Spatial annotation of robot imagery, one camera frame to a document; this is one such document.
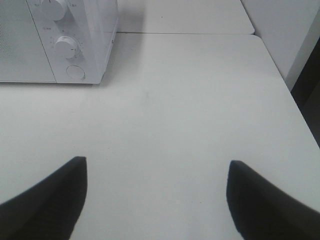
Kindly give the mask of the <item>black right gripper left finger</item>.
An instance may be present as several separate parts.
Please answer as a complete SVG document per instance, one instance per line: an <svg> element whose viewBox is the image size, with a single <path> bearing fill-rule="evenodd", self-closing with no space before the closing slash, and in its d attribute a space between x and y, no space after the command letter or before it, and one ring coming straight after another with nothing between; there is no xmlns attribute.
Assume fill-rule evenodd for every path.
<svg viewBox="0 0 320 240"><path fill-rule="evenodd" d="M87 159L76 156L0 205L2 240L69 240L88 189Z"/></svg>

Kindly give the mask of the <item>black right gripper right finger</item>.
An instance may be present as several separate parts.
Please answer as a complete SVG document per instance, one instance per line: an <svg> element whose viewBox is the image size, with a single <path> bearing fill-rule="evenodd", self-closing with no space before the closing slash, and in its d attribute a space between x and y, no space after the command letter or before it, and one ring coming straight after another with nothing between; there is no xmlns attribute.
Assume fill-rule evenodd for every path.
<svg viewBox="0 0 320 240"><path fill-rule="evenodd" d="M240 160L229 164L226 200L245 240L318 240L320 213L291 197Z"/></svg>

